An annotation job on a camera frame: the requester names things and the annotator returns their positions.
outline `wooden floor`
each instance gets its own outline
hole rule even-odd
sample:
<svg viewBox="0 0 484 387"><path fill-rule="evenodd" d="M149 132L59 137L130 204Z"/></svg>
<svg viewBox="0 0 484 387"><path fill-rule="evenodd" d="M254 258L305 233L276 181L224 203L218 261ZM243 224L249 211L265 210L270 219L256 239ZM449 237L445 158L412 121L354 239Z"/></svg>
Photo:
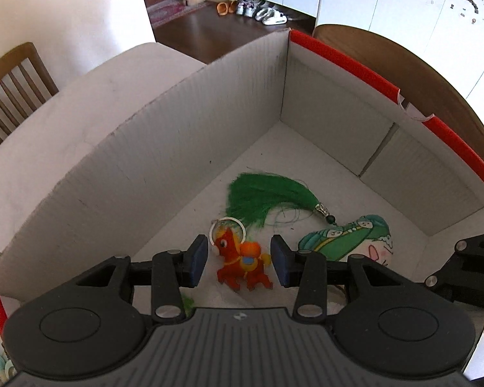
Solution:
<svg viewBox="0 0 484 387"><path fill-rule="evenodd" d="M272 31L292 28L309 35L315 19L265 26L261 22L236 14L219 16L216 5L179 17L154 29L156 41L206 64Z"/></svg>

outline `chair backrest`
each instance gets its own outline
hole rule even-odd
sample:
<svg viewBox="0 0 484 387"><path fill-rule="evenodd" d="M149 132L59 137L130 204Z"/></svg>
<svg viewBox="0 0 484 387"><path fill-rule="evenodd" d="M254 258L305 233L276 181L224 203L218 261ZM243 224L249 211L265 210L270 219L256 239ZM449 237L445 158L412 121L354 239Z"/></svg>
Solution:
<svg viewBox="0 0 484 387"><path fill-rule="evenodd" d="M393 83L406 102L436 115L484 160L484 124L468 102L435 69L386 37L345 25L319 25L313 37Z"/></svg>
<svg viewBox="0 0 484 387"><path fill-rule="evenodd" d="M58 92L32 42L0 58L0 143Z"/></svg>

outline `red patterned rug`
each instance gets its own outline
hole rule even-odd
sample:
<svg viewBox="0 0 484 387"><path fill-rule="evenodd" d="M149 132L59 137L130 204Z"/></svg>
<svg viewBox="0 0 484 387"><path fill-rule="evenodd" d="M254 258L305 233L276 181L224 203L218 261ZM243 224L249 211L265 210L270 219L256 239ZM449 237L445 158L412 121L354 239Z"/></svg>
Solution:
<svg viewBox="0 0 484 387"><path fill-rule="evenodd" d="M156 29L158 26L164 25L171 20L184 16L200 10L208 5L208 2L203 2L198 5L183 5L181 0L165 0L147 8L148 18L151 21L151 26Z"/></svg>

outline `white wall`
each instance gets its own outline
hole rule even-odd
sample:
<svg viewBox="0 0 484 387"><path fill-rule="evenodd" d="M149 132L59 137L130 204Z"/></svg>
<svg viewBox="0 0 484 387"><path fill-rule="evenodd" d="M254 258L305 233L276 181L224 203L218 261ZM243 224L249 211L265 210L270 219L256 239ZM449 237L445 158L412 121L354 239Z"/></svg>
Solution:
<svg viewBox="0 0 484 387"><path fill-rule="evenodd" d="M61 89L154 35L143 0L0 0L0 57L26 41Z"/></svg>

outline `green tassel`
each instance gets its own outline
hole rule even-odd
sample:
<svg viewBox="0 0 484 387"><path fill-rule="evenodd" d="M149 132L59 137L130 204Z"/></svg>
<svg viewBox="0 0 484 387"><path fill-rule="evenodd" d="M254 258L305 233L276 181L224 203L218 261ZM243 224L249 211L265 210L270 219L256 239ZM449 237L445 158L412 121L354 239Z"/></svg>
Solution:
<svg viewBox="0 0 484 387"><path fill-rule="evenodd" d="M319 210L320 202L303 184L270 173L241 173L230 184L226 214L249 227L263 227L274 208Z"/></svg>

